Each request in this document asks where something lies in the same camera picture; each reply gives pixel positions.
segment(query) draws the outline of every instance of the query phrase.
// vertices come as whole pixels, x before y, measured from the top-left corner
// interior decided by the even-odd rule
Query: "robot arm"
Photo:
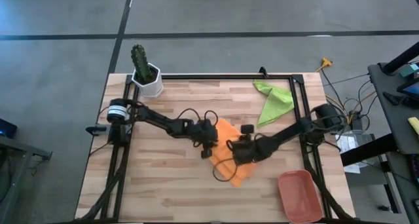
[[[314,108],[312,112],[316,113],[317,120],[312,121],[310,116],[303,117],[273,136],[261,135],[258,137],[257,134],[253,140],[250,136],[250,133],[253,133],[253,127],[244,125],[242,133],[245,133],[245,135],[241,136],[238,141],[227,142],[237,166],[267,159],[278,150],[281,144],[301,134],[307,136],[311,143],[320,143],[325,133],[343,129],[343,116],[338,115],[333,106],[323,104]]]
[[[128,106],[134,112],[131,120],[126,120]],[[109,104],[107,121],[111,125],[120,126],[133,122],[147,122],[166,131],[173,138],[190,139],[197,145],[202,144],[201,157],[206,159],[212,156],[211,148],[217,143],[217,129],[209,119],[194,122],[190,119],[170,119],[140,102],[127,99],[114,99]]]

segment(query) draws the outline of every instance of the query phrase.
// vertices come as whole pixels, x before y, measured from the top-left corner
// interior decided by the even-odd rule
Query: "wire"
[[[100,112],[99,112],[99,116],[106,110],[109,109],[110,106],[104,107]]]
[[[345,111],[345,110],[343,110],[343,109],[341,109],[340,107],[338,107],[337,105],[335,105],[335,104],[333,104],[332,102],[330,102],[328,99],[326,99],[335,109],[338,109],[341,113],[342,113],[342,115],[343,116],[345,116],[345,118],[346,118],[346,123],[348,123],[348,121],[349,121],[349,118],[348,118],[348,116],[347,116],[347,112]]]
[[[370,96],[372,96],[373,94],[375,93],[375,91],[374,92],[371,92],[371,94],[369,94],[368,96],[365,96],[355,107],[354,107],[354,110],[353,111],[355,111],[356,110],[356,108],[359,106],[359,105],[361,105],[361,103],[364,101],[364,100],[366,100],[368,97],[370,97]],[[351,114],[351,116],[349,117],[349,123],[348,124],[350,124],[351,122],[352,122],[352,118],[354,117],[354,114]]]
[[[335,145],[334,143],[330,143],[330,142],[328,142],[328,141],[324,141],[324,143],[329,144],[329,145],[332,145],[333,147],[335,147],[336,149],[338,149],[338,150],[339,150],[339,153],[342,151],[342,149],[341,149],[341,148],[339,148],[339,146]]]
[[[345,100],[345,102],[343,102],[343,107],[345,107],[346,103],[348,103],[350,100],[355,100],[356,102],[359,103],[359,101],[355,98],[348,98],[348,99]]]
[[[362,112],[362,110],[363,110],[362,101],[361,101],[361,90],[369,82],[370,82],[370,80],[366,81],[364,84],[362,84],[361,87],[359,87],[359,90],[358,90],[358,101],[359,101],[359,105],[361,106],[361,109],[359,110],[359,112]]]
[[[33,165],[32,167],[29,167],[31,171],[31,175],[34,176],[38,172],[38,166],[44,163],[45,161],[48,161],[48,159],[43,159],[37,162],[37,164]]]
[[[185,110],[183,110],[182,111],[182,113],[180,113],[179,114],[179,116],[177,116],[177,118],[176,119],[179,119],[185,112],[187,112],[187,111],[192,111],[192,112],[194,112],[195,114],[196,114],[196,116],[198,117],[198,120],[200,121],[201,120],[201,117],[199,117],[199,114],[198,114],[198,112],[196,112],[196,110],[195,109],[192,109],[192,108],[187,108],[187,109],[185,109]]]
[[[318,144],[318,145],[316,145],[316,144],[313,144],[313,145],[311,145],[312,147],[319,147],[320,145],[323,145],[323,143],[326,143],[326,144],[329,144],[329,145],[331,145],[331,146],[333,146],[333,147],[335,147],[336,149],[338,149],[339,150],[339,153],[342,151],[342,149],[341,148],[339,148],[339,146],[337,146],[337,145],[335,145],[335,144],[333,144],[333,143],[330,143],[330,142],[328,142],[328,141],[326,141],[326,140],[323,140],[320,144]]]
[[[92,152],[90,152],[89,157],[92,156],[94,153],[98,152],[100,149],[103,149],[106,145],[109,145],[110,142],[107,142],[105,145],[102,145],[101,147],[93,150]]]
[[[3,195],[0,198],[0,204],[4,201],[4,199],[7,196],[7,193],[9,192],[10,188],[12,187],[12,162],[10,161],[9,156],[7,156],[7,164],[8,164],[7,174],[9,175],[9,185],[8,185],[6,191],[3,193]]]
[[[368,89],[370,89],[372,86],[374,86],[374,84],[369,85],[367,88],[365,88],[363,91],[361,91],[361,94],[363,94],[364,92],[366,92]]]
[[[218,115],[214,111],[208,110],[208,111],[206,111],[204,113],[204,120],[207,119],[207,113],[213,113],[215,115],[215,123],[214,123],[213,126],[217,125],[217,123],[218,123]]]
[[[359,75],[359,76],[356,76],[356,77],[350,77],[348,79],[344,79],[344,80],[341,80],[341,81],[336,81],[336,82],[333,82],[333,83],[324,84],[323,86],[329,86],[329,85],[336,84],[336,83],[343,83],[344,81],[349,81],[349,80],[356,79],[356,78],[363,77],[363,76],[367,76],[367,75],[368,75],[368,73],[362,74],[362,75]]]
[[[363,162],[363,161],[359,161],[359,162],[362,162],[362,163],[364,163],[364,164],[368,164],[369,166],[372,166],[372,167],[374,167],[374,168],[377,168],[377,169],[379,169],[381,172],[385,172],[385,171],[383,171],[383,169],[381,168],[381,167],[379,167],[379,166],[375,166],[375,165],[372,165],[372,164],[370,164],[370,163],[368,163],[368,162]],[[400,177],[400,178],[403,178],[403,179],[405,179],[406,181],[408,181],[408,182],[410,182],[411,184],[413,184],[413,185],[417,185],[416,183],[414,183],[411,179],[409,179],[409,178],[406,178],[406,177],[404,177],[404,176],[402,176],[402,175],[399,175],[399,174],[397,174],[397,173],[395,173],[395,172],[392,172],[392,171],[389,171],[389,173],[391,173],[391,174],[393,174],[393,175],[395,175],[395,176],[398,176],[398,177]]]
[[[340,137],[343,135],[343,133],[344,133],[344,131],[345,131],[345,129],[346,129],[347,126],[349,126],[349,124],[346,124],[344,126],[344,128],[340,131],[340,134],[339,134],[338,138],[336,139],[336,142],[338,142],[340,140]]]
[[[339,94],[338,94],[338,92],[336,91],[335,87],[331,84],[331,82],[330,82],[329,78],[326,76],[326,73],[325,73],[324,69],[321,69],[321,72],[322,72],[322,73],[323,73],[323,75],[325,76],[326,81],[330,84],[330,86],[331,86],[331,88],[332,88],[333,92],[335,92],[336,97],[338,98],[338,101],[339,101],[340,106],[342,106],[342,107],[343,107],[343,103],[342,103],[342,101],[340,100]]]
[[[345,111],[345,109],[343,108],[343,105],[341,105],[339,102],[337,102],[335,99],[333,99],[332,97],[330,97],[329,95],[325,94],[326,98],[331,100],[333,103],[335,103],[335,105],[337,105],[341,110]]]
[[[238,166],[236,165],[236,168],[234,169],[234,172],[233,172],[233,174],[230,176],[230,178],[228,178],[228,179],[220,179],[220,178],[218,178],[216,175],[215,175],[215,171],[217,170],[217,166],[218,165],[220,165],[221,163],[223,163],[223,162],[226,162],[226,161],[230,161],[230,160],[234,160],[233,158],[229,158],[229,159],[223,159],[223,160],[221,160],[221,161],[219,161],[218,163],[216,163],[214,166],[213,166],[213,168],[212,168],[212,176],[217,180],[217,181],[221,181],[221,182],[228,182],[228,181],[230,181],[231,179],[233,179],[233,177],[236,175],[236,173],[237,173],[237,169],[238,169]]]
[[[368,111],[367,111],[367,113],[366,113],[366,114],[364,114],[365,116],[367,116],[367,115],[369,114],[369,111],[371,110],[371,106],[373,106],[373,103],[374,103],[375,99],[377,99],[377,97],[378,97],[378,96],[375,96],[375,97],[374,97],[373,101],[371,102],[371,104],[370,104],[370,105],[369,105],[369,107],[368,107]]]
[[[368,120],[368,124],[367,124],[367,127],[365,128],[365,131],[366,130],[368,130],[369,129],[369,125],[370,125],[370,120],[369,120],[369,117],[368,117],[368,115],[364,115],[363,117],[366,117],[367,118],[367,120]]]

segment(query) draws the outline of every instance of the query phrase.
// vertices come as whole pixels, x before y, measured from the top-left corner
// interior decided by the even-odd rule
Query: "plant pot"
[[[139,87],[139,90],[142,96],[149,97],[149,98],[156,98],[163,91],[162,74],[159,68],[154,66],[153,64],[149,63],[149,67],[153,68],[157,72],[155,81],[148,84],[141,84],[137,82],[136,81],[137,72],[135,69],[134,69],[134,73],[132,74],[132,81]]]

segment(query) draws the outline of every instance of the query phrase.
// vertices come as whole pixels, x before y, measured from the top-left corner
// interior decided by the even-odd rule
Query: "potted cactus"
[[[132,81],[139,87],[144,97],[155,98],[163,91],[162,75],[156,66],[150,64],[141,45],[134,45],[131,50],[134,63]]]

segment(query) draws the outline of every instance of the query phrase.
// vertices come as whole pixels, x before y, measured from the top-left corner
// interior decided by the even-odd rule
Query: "electronic device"
[[[5,136],[12,139],[17,131],[18,127],[13,125],[6,120],[0,119],[0,136]]]
[[[419,98],[419,78],[408,81],[397,87],[397,91],[410,97]]]

